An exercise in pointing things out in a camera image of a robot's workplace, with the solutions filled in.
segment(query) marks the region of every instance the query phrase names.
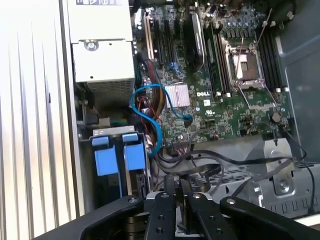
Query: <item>pcie slot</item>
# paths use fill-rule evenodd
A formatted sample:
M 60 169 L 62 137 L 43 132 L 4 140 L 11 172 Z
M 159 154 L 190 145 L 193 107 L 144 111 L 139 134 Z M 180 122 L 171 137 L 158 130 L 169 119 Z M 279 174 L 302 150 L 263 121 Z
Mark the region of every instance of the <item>pcie slot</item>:
M 223 50 L 223 45 L 221 41 L 221 36 L 219 33 L 213 34 L 214 39 L 214 47 L 215 52 L 217 54 L 218 58 L 218 67 L 220 72 L 220 79 L 223 87 L 223 93 L 230 93 L 230 85 L 229 85 L 229 78 L 228 78 L 228 69 L 227 69 L 227 63 L 225 60 L 225 54 Z
M 155 57 L 154 57 L 154 47 L 152 45 L 150 17 L 144 16 L 143 22 L 144 22 L 145 42 L 146 42 L 146 48 L 147 48 L 147 52 L 148 52 L 148 58 L 153 60 Z
M 157 46 L 157 59 L 160 66 L 164 65 L 164 46 L 161 39 L 161 32 L 160 32 L 160 26 L 159 21 L 156 20 L 153 23 L 154 26 L 154 41 L 155 45 Z
M 175 55 L 173 51 L 173 43 L 171 38 L 170 24 L 168 20 L 164 20 L 164 36 L 166 39 L 166 48 L 168 53 L 168 60 L 173 63 L 175 60 Z
M 257 36 L 259 36 L 260 33 L 261 29 L 257 30 Z M 267 88 L 270 91 L 276 88 L 282 88 L 283 83 L 280 75 L 276 47 L 270 29 L 266 29 L 263 32 L 258 49 Z

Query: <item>screw hole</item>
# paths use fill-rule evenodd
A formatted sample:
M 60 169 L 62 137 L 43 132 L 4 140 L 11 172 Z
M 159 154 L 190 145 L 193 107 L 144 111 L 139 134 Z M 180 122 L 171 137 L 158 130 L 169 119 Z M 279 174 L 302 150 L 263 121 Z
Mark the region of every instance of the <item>screw hole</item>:
M 222 231 L 222 229 L 221 229 L 221 228 L 217 228 L 217 229 L 216 229 L 216 233 L 217 233 L 217 234 L 222 234 L 222 233 L 223 233 L 223 231 Z
M 156 228 L 156 232 L 157 232 L 158 234 L 163 234 L 163 233 L 164 233 L 164 229 L 163 229 L 162 227 L 157 227 L 157 228 Z

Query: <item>green circuit board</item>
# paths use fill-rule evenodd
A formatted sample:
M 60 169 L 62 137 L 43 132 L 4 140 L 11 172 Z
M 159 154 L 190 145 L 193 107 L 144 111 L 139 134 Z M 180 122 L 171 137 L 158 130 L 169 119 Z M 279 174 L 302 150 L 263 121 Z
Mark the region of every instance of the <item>green circuit board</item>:
M 149 9 L 148 13 L 154 21 L 159 22 L 161 31 L 164 31 L 164 20 L 168 20 L 172 36 L 172 49 L 174 61 L 177 63 L 177 70 L 172 68 L 171 62 L 169 61 L 167 41 L 164 37 L 161 37 L 164 47 L 163 66 L 159 67 L 157 59 L 155 59 L 161 83 L 164 86 L 187 84 L 190 105 L 179 107 L 176 111 L 183 114 L 192 114 L 193 116 L 192 124 L 186 128 L 184 121 L 177 119 L 172 110 L 165 106 L 161 114 L 165 136 L 163 145 L 165 147 L 172 145 L 177 147 L 183 146 L 188 144 L 190 137 L 197 132 L 200 132 L 200 134 L 194 138 L 194 141 L 198 143 L 250 135 L 265 135 L 271 133 L 272 130 L 270 126 L 264 123 L 269 123 L 270 117 L 275 112 L 283 116 L 281 121 L 284 125 L 287 125 L 288 119 L 292 117 L 288 92 L 272 92 L 271 97 L 270 93 L 263 89 L 247 90 L 244 92 L 244 95 L 250 105 L 263 106 L 271 103 L 273 100 L 276 102 L 276 107 L 264 110 L 250 110 L 248 103 L 240 92 L 233 91 L 231 97 L 224 94 L 218 96 L 213 93 L 213 89 L 219 91 L 223 88 L 219 80 L 218 66 L 216 64 L 213 64 L 211 68 L 213 75 L 217 78 L 214 82 L 215 86 L 212 86 L 213 83 L 210 79 L 208 65 L 204 65 L 202 69 L 196 73 L 192 73 L 189 70 L 184 41 L 183 17 L 181 17 L 180 12 L 182 12 L 181 9 L 175 9 L 173 6 L 165 6 Z M 253 21 L 251 20 L 253 18 L 253 15 L 251 15 L 252 12 L 252 9 L 247 7 L 243 11 L 243 14 L 238 16 L 241 21 L 245 21 L 244 24 L 249 22 L 249 28 L 254 28 L 258 24 L 256 17 Z M 256 38 L 257 36 L 254 34 L 248 36 L 245 38 L 245 43 L 254 43 Z M 233 44 L 237 45 L 240 44 L 241 38 L 232 41 Z M 208 46 L 206 52 L 211 58 L 215 59 L 217 57 L 216 52 L 212 50 L 212 48 L 208 49 Z M 276 125 L 273 125 L 272 128 L 274 128 L 275 131 L 278 130 Z

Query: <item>silver heatsink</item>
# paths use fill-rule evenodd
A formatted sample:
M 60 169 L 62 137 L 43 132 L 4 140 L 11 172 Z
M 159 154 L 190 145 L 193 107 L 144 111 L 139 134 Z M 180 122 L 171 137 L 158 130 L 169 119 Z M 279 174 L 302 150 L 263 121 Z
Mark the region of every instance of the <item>silver heatsink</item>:
M 190 106 L 190 97 L 187 84 L 174 84 L 164 87 L 170 96 L 173 108 Z M 168 97 L 166 98 L 167 108 L 170 108 Z

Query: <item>capacitor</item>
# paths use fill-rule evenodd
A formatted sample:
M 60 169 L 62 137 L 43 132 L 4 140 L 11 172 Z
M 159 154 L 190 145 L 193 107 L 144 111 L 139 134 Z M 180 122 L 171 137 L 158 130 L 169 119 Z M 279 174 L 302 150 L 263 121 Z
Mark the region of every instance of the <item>capacitor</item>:
M 211 13 L 211 14 L 214 14 L 216 10 L 217 10 L 216 5 L 213 5 L 213 6 L 211 6 L 211 8 L 210 8 L 210 13 Z
M 205 10 L 205 11 L 209 10 L 210 6 L 211 6 L 211 4 L 210 4 L 210 2 L 208 2 L 208 3 L 204 6 L 204 10 Z

